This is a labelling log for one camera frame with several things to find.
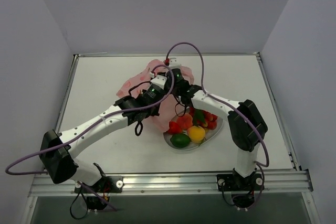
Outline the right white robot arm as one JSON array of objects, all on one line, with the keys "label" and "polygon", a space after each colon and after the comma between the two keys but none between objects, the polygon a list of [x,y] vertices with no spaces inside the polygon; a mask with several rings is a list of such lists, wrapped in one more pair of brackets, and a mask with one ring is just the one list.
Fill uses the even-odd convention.
[{"label": "right white robot arm", "polygon": [[173,84],[172,94],[180,98],[183,105],[227,120],[232,140],[238,147],[234,172],[246,178],[257,166],[269,166],[269,154],[264,142],[268,126],[253,101],[232,101],[207,93],[201,86],[191,85],[185,80],[179,68],[165,75],[166,88]]}]

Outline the orange fake peach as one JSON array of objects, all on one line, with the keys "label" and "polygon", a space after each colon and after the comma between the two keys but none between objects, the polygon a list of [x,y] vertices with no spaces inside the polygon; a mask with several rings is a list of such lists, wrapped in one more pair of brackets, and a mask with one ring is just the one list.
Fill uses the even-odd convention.
[{"label": "orange fake peach", "polygon": [[201,143],[206,135],[205,130],[200,126],[192,126],[187,129],[187,134],[193,143]]}]

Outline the pink plastic bag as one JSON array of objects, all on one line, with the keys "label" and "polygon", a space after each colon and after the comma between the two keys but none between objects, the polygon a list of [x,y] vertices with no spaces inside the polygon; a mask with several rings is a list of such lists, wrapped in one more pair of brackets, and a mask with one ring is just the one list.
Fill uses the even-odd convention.
[{"label": "pink plastic bag", "polygon": [[[151,60],[144,70],[135,76],[128,79],[121,88],[117,91],[116,96],[118,98],[122,98],[128,95],[129,89],[133,86],[143,82],[149,81],[150,79],[150,72],[152,69],[157,66],[163,64],[162,61],[158,59]],[[191,68],[181,66],[181,73],[185,80],[187,80],[190,84],[194,83],[194,76],[192,73]],[[168,98],[166,98],[161,104],[159,108],[159,116],[150,116],[145,119],[146,124],[154,125],[159,132],[164,133],[169,129],[169,121],[175,116],[175,105],[176,101],[173,98],[173,95],[170,94]]]}]

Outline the red yellow fake pear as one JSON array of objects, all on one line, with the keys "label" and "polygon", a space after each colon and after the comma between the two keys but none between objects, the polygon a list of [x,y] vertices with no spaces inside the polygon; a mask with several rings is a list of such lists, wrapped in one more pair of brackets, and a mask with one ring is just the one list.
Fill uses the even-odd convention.
[{"label": "red yellow fake pear", "polygon": [[182,133],[183,130],[181,129],[181,127],[174,121],[170,121],[169,122],[169,129],[167,131],[167,133],[169,134],[179,134]]}]

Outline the red green fake fruit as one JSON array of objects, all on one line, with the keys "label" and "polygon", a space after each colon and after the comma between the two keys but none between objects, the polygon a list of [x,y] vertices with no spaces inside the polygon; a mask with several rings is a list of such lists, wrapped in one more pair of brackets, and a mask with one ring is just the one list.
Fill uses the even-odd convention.
[{"label": "red green fake fruit", "polygon": [[215,130],[217,128],[218,116],[205,110],[189,108],[189,114],[192,116],[192,122],[195,126],[200,126],[206,130]]}]

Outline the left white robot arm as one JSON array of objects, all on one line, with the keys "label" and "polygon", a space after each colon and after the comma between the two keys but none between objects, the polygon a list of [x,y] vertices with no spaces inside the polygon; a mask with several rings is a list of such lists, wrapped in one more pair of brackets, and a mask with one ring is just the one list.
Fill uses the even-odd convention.
[{"label": "left white robot arm", "polygon": [[151,84],[136,98],[130,95],[122,97],[106,111],[71,130],[45,133],[39,157],[53,183],[60,184],[71,179],[93,186],[105,180],[100,166],[79,160],[79,154],[108,134],[157,115],[167,94],[168,89]]}]

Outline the green fake lime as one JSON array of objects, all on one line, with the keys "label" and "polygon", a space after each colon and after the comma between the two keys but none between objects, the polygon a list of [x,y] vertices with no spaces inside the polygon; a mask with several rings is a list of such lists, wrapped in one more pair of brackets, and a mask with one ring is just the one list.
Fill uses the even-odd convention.
[{"label": "green fake lime", "polygon": [[191,140],[186,134],[178,133],[172,135],[172,137],[170,138],[170,142],[173,146],[177,148],[185,148],[190,144]]}]

